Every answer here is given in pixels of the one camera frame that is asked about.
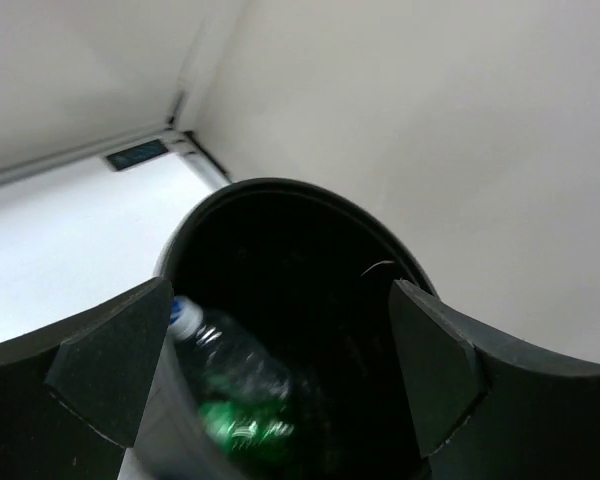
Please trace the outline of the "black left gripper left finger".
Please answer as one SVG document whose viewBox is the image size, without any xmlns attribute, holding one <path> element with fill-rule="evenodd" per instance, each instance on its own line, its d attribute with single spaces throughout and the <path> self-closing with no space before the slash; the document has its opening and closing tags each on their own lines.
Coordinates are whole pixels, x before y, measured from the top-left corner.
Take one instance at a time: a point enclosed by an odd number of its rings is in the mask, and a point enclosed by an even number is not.
<svg viewBox="0 0 600 480">
<path fill-rule="evenodd" d="M 115 479 L 134 445 L 169 323 L 154 278 L 0 343 L 0 479 Z"/>
</svg>

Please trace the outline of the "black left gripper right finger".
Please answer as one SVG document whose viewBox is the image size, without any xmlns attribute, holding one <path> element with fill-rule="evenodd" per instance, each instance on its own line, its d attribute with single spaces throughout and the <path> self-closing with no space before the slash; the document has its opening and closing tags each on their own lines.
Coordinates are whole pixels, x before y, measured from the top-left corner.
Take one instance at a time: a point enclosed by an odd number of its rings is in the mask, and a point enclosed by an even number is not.
<svg viewBox="0 0 600 480">
<path fill-rule="evenodd" d="M 406 281 L 389 311 L 435 479 L 600 479 L 600 364 L 532 345 Z"/>
</svg>

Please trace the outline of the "clear bottle blue label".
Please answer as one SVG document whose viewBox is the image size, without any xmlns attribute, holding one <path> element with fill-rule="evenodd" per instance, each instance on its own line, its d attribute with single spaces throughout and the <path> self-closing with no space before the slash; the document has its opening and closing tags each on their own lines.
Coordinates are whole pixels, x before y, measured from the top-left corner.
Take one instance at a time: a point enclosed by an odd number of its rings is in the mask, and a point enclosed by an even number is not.
<svg viewBox="0 0 600 480">
<path fill-rule="evenodd" d="M 287 367 L 229 314 L 176 296 L 168 332 L 192 389 L 252 405 L 289 398 L 292 375 Z"/>
</svg>

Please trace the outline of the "green plastic bottle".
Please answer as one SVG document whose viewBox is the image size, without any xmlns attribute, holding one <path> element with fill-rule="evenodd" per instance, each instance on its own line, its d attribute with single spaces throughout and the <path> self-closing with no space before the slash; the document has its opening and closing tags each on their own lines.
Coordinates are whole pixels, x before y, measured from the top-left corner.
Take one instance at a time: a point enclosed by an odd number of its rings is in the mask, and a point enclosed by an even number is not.
<svg viewBox="0 0 600 480">
<path fill-rule="evenodd" d="M 198 408 L 207 436 L 230 457 L 278 464 L 293 452 L 295 423 L 282 403 L 209 401 Z"/>
</svg>

